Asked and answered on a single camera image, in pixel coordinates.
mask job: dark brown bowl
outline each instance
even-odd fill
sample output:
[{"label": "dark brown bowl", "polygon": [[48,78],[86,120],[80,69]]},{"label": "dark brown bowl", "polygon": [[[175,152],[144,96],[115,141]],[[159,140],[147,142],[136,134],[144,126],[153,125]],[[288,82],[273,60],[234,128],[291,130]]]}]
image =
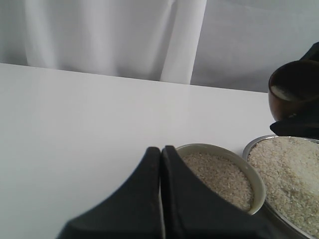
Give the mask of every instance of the dark brown bowl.
[{"label": "dark brown bowl", "polygon": [[297,115],[319,101],[319,62],[290,62],[271,75],[268,86],[274,119],[279,121]]}]

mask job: bowl of rice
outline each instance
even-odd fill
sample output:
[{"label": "bowl of rice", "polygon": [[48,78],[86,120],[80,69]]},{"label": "bowl of rice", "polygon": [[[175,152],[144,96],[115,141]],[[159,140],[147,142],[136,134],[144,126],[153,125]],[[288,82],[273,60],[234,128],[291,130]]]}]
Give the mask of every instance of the bowl of rice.
[{"label": "bowl of rice", "polygon": [[266,198],[263,180],[237,154],[203,143],[180,146],[177,152],[191,171],[227,202],[251,215],[262,207]]},{"label": "bowl of rice", "polygon": [[266,185],[266,211],[295,239],[319,239],[318,143],[267,135],[250,142],[243,153]]}]

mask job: metal bowl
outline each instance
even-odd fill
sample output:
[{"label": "metal bowl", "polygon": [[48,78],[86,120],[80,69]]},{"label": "metal bowl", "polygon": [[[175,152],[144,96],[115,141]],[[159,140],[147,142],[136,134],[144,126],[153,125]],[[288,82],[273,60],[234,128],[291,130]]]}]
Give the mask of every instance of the metal bowl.
[{"label": "metal bowl", "polygon": [[[254,139],[251,141],[244,149],[243,152],[243,158],[248,161],[248,156],[250,154],[250,151],[256,146],[257,143],[270,139],[270,138],[276,138],[276,137],[290,137],[290,136],[277,136],[277,135],[266,135],[259,137],[257,139]],[[311,142],[319,143],[319,140],[312,139],[312,138],[303,138],[304,140],[308,140]],[[271,204],[265,200],[264,204],[265,212],[269,216],[269,218],[272,220],[275,225],[281,229],[284,233],[288,234],[291,238],[294,239],[316,239],[313,236],[310,236],[308,233],[305,233],[301,229],[299,229],[297,226],[295,226],[292,222],[290,222],[287,218],[285,218],[280,212],[278,212],[275,208],[271,206]]]},{"label": "metal bowl", "polygon": [[231,162],[233,162],[240,168],[240,170],[246,175],[246,177],[250,181],[254,193],[254,201],[250,210],[247,213],[253,215],[256,212],[258,212],[259,209],[262,207],[266,198],[265,184],[262,178],[260,177],[259,173],[247,161],[245,161],[237,154],[225,148],[204,143],[186,144],[178,147],[176,150],[181,158],[191,153],[201,152],[229,159]]}]

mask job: white table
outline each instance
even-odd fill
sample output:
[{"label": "white table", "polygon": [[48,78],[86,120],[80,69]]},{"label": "white table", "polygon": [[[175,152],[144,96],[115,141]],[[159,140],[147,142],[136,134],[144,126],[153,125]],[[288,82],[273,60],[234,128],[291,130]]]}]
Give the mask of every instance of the white table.
[{"label": "white table", "polygon": [[55,238],[148,146],[241,154],[272,122],[264,93],[0,64],[0,238]]}]

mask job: white tabletop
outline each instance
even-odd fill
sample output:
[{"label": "white tabletop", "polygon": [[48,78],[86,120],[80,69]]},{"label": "white tabletop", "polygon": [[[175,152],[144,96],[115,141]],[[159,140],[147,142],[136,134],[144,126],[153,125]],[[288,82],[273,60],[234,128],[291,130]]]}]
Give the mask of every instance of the white tabletop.
[{"label": "white tabletop", "polygon": [[264,93],[0,64],[0,238],[55,238],[148,146],[241,154],[272,122]]}]

